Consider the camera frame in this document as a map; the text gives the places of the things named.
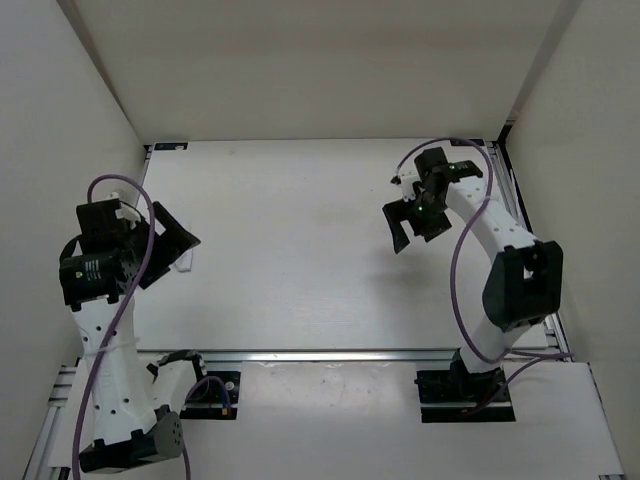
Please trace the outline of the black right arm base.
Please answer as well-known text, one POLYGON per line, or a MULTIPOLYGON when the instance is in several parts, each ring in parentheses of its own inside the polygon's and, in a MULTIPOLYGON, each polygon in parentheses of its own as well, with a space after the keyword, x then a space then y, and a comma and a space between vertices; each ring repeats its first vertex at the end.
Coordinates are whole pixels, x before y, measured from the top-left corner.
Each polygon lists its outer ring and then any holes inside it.
POLYGON ((423 424, 516 421, 502 367, 470 373, 456 352, 447 370, 418 370, 414 383, 423 424))

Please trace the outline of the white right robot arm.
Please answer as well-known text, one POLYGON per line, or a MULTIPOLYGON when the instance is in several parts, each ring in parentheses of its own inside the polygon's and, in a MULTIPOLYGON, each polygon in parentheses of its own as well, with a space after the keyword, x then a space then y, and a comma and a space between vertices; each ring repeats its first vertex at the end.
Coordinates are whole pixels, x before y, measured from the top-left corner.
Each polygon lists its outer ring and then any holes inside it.
POLYGON ((463 334, 456 360, 462 366, 449 375, 449 387, 460 399, 470 400, 486 384, 484 374, 500 367, 517 340, 560 306, 563 251, 555 241, 540 241, 491 195, 491 179, 471 161, 420 167, 397 174, 393 184, 400 199, 383 206, 400 253, 409 243, 403 226, 416 237, 431 241, 451 224, 454 212, 473 235, 491 263, 482 291, 484 310, 480 323, 463 334))

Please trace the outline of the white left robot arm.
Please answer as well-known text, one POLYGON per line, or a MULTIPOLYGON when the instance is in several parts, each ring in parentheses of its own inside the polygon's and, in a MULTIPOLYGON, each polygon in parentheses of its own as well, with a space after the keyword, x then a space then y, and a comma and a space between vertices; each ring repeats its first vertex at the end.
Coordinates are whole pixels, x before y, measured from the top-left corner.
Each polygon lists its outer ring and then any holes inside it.
POLYGON ((194 350, 149 363, 138 356, 128 289, 149 288, 200 243, 160 202, 152 207, 162 233, 117 199, 78 206, 81 232, 59 258, 64 302, 95 374, 87 407, 92 438, 75 461, 83 473, 119 473, 180 457, 185 398, 198 400, 210 386, 194 350))

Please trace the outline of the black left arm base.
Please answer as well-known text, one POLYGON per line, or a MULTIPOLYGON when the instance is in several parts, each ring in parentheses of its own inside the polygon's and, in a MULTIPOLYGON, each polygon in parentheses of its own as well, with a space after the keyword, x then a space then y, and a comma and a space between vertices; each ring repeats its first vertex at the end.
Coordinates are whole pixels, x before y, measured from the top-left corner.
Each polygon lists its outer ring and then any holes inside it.
POLYGON ((144 360, 155 408, 168 406, 186 420, 235 420, 241 371, 213 369, 196 350, 178 350, 144 360))

